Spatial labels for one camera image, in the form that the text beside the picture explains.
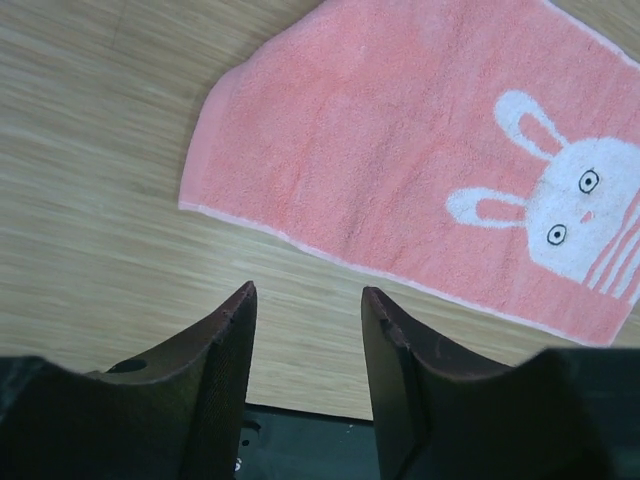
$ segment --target wood grain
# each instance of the wood grain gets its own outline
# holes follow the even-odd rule
[[[105,369],[248,279],[260,297],[251,402],[370,417],[359,320],[367,284],[503,362],[569,344],[177,210],[211,86],[318,3],[0,3],[1,354]],[[640,59],[640,2],[559,3]],[[617,344],[640,345],[640,309]]]

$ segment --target pink stripe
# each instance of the pink stripe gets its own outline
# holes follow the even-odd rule
[[[629,286],[624,291],[620,299],[624,300],[625,302],[629,302],[633,305],[638,300],[639,294],[640,294],[640,269],[634,272],[633,279],[629,283]]]
[[[612,274],[614,274],[616,275],[616,278],[617,278],[617,275],[619,274],[619,272],[614,271],[614,268],[620,268],[620,266],[619,265],[616,266],[616,262],[619,261],[620,256],[623,255],[625,248],[627,248],[627,245],[629,245],[629,241],[631,241],[632,237],[638,231],[638,225],[639,225],[638,220],[636,220],[636,222],[631,226],[631,228],[627,231],[627,233],[623,235],[622,239],[620,240],[620,244],[616,248],[613,257],[611,258],[611,261],[609,261],[609,264],[607,265],[607,268],[605,269],[602,276],[600,277],[600,280],[598,280],[598,283],[596,283],[594,290],[601,290],[606,286],[606,290],[608,293],[611,287],[613,286],[613,284],[615,284],[615,280],[612,282],[609,282],[609,277]]]
[[[638,233],[638,231],[640,231],[640,221],[636,222],[636,225],[632,230],[634,235],[636,235]],[[625,258],[624,262],[622,263],[622,265],[618,269],[618,273],[616,273],[616,276],[613,279],[613,282],[611,283],[611,286],[609,287],[609,290],[607,291],[607,293],[611,293],[611,292],[615,291],[615,288],[618,285],[618,283],[620,283],[623,280],[623,277],[624,277],[625,273],[627,273],[627,268],[629,267],[629,264],[631,263],[631,260],[633,260],[635,254],[638,253],[638,247],[639,246],[640,246],[640,243],[636,241],[635,245],[631,248],[631,251],[628,253],[627,258]]]
[[[593,287],[594,290],[597,289],[597,288],[600,288],[602,286],[602,284],[606,281],[607,277],[609,276],[609,274],[611,272],[612,266],[616,262],[616,259],[617,259],[618,255],[624,249],[626,243],[629,241],[629,238],[633,235],[634,231],[637,230],[637,226],[636,226],[636,227],[631,228],[630,231],[627,232],[626,234],[624,233],[625,228],[628,227],[628,222],[629,222],[631,216],[635,213],[636,208],[638,208],[639,206],[640,206],[640,191],[638,191],[636,193],[635,197],[633,198],[633,200],[629,204],[629,207],[627,208],[627,211],[625,212],[624,217],[622,219],[622,225],[621,225],[620,229],[613,236],[611,241],[602,250],[602,253],[598,256],[596,261],[593,263],[593,265],[589,269],[589,272],[587,273],[587,276],[585,277],[585,280],[584,280],[583,284],[588,285],[589,283],[591,283],[594,275],[599,270],[602,270],[602,266],[604,266],[603,262],[605,262],[605,261],[606,261],[606,268],[600,274],[600,278],[598,279],[598,282]],[[615,252],[614,252],[613,256],[611,258],[607,258],[611,254],[612,249],[614,249],[614,248],[615,248]]]

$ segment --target white rabbit face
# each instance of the white rabbit face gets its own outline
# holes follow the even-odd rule
[[[640,147],[612,137],[569,143],[542,107],[518,90],[505,92],[494,114],[507,138],[548,166],[530,198],[462,188],[447,200],[451,215],[464,225],[525,228],[535,263],[619,298],[640,266],[640,251],[634,250],[640,242]],[[559,153],[545,151],[522,132],[524,115],[555,138]],[[483,200],[523,208],[524,221],[481,218],[477,206]]]
[[[620,231],[640,187],[640,148],[615,138],[586,139],[552,160],[526,202],[532,259],[582,282]]]

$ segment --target towel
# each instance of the towel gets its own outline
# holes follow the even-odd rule
[[[639,191],[639,65],[551,3],[327,0],[212,89],[179,206],[608,345]]]

